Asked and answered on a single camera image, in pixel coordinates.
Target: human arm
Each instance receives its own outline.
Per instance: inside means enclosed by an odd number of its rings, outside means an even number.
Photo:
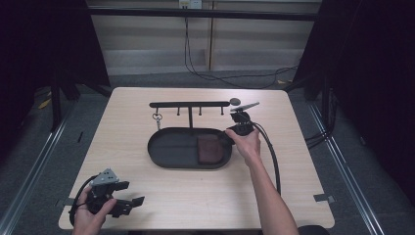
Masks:
[[[226,129],[225,132],[235,141],[239,153],[250,169],[263,234],[299,234],[293,215],[275,189],[262,163],[259,131],[255,129],[247,136],[239,136],[231,129]]]
[[[85,205],[89,191],[91,191],[91,187],[86,187],[79,196],[77,204],[81,206],[77,208],[75,213],[72,235],[97,235],[105,222],[106,215],[116,204],[116,199],[109,199],[104,203],[100,211],[93,214]]]

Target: electrical cable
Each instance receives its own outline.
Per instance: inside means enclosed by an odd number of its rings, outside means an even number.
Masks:
[[[85,202],[84,204],[80,204],[80,205],[78,205],[78,204],[77,204],[77,201],[79,200],[79,196],[80,196],[80,194],[82,193],[83,188],[85,188],[85,186],[86,186],[89,182],[91,182],[91,180],[95,179],[97,176],[98,176],[98,174],[97,174],[97,175],[93,175],[93,176],[91,176],[89,179],[87,179],[87,180],[86,180],[86,181],[82,184],[82,186],[80,187],[79,191],[78,191],[78,192],[77,192],[77,194],[76,194],[76,197],[73,199],[72,207],[70,208],[70,211],[69,211],[69,221],[70,221],[70,224],[72,224],[72,226],[73,226],[73,225],[74,225],[74,223],[75,223],[75,213],[76,213],[76,210],[77,210],[80,206],[82,206],[82,205],[86,204],[86,202]]]
[[[209,80],[209,81],[216,81],[216,80],[220,80],[226,84],[238,87],[238,88],[243,88],[243,89],[265,89],[268,88],[272,85],[275,84],[275,82],[277,81],[277,75],[281,74],[283,72],[286,71],[290,71],[290,70],[296,70],[298,68],[298,66],[294,66],[294,67],[290,67],[290,68],[280,68],[278,70],[276,70],[273,73],[268,73],[268,74],[256,74],[256,75],[232,75],[232,76],[223,76],[223,77],[218,77],[218,76],[214,76],[214,75],[210,75],[210,74],[202,74],[202,73],[198,73],[195,70],[195,67],[193,66],[193,62],[192,62],[192,56],[191,56],[191,50],[190,50],[190,40],[189,40],[189,23],[188,23],[188,19],[185,18],[185,24],[186,24],[186,38],[185,38],[185,52],[184,52],[184,61],[185,61],[185,67],[187,69],[188,72],[190,72],[193,75],[196,75],[199,78],[202,78],[204,80]],[[273,80],[269,83],[266,84],[264,86],[260,86],[260,87],[248,87],[248,86],[242,86],[242,85],[238,85],[235,84],[233,82],[229,82],[226,79],[230,79],[230,78],[239,78],[239,77],[268,77],[268,76],[274,76]]]
[[[274,151],[274,147],[271,144],[271,141],[268,138],[268,135],[266,134],[265,129],[260,125],[259,123],[251,121],[249,118],[243,116],[240,113],[238,114],[241,118],[247,121],[248,124],[253,125],[259,133],[262,135],[263,139],[265,140],[266,144],[268,145],[269,152],[271,153],[272,162],[274,163],[274,171],[275,171],[275,183],[276,183],[276,189],[277,192],[281,195],[281,179],[280,179],[280,169],[278,166],[277,156]]]
[[[317,133],[311,137],[305,138],[305,142],[307,143],[308,150],[314,148],[315,146],[319,145],[323,141],[325,141],[328,137],[331,136],[333,130],[335,128],[336,122],[336,115],[337,115],[337,107],[338,107],[338,100],[334,96],[333,92],[330,94],[330,118],[327,123],[327,127],[324,129],[323,132]]]

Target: wall outlet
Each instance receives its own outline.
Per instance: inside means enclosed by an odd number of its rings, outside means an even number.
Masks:
[[[179,9],[190,9],[190,0],[179,0]]]
[[[190,0],[191,9],[202,9],[202,0]]]

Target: wooden table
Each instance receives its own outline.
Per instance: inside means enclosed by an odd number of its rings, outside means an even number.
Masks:
[[[150,137],[157,131],[152,102],[229,101],[239,98],[241,105],[260,104],[247,110],[253,121],[266,130],[277,155],[282,197],[298,226],[334,225],[327,202],[316,203],[313,195],[323,194],[313,162],[306,148],[296,115],[284,91],[240,89],[117,88],[104,112],[95,137],[73,185],[74,198],[90,176],[110,167],[127,190],[114,192],[118,199],[145,196],[142,207],[128,216],[107,216],[103,228],[121,230],[197,230],[260,228],[254,188],[244,159],[233,148],[228,164],[216,170],[167,169],[155,165],[147,152]],[[234,125],[232,106],[193,109],[194,127],[223,130]],[[161,128],[188,126],[187,109],[160,109]],[[261,156],[275,183],[271,155],[262,139]],[[59,220],[63,229],[72,229],[69,207]]]

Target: forearm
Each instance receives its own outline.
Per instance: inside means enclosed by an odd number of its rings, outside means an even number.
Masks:
[[[261,161],[250,163],[263,234],[299,234],[293,216],[275,189]]]

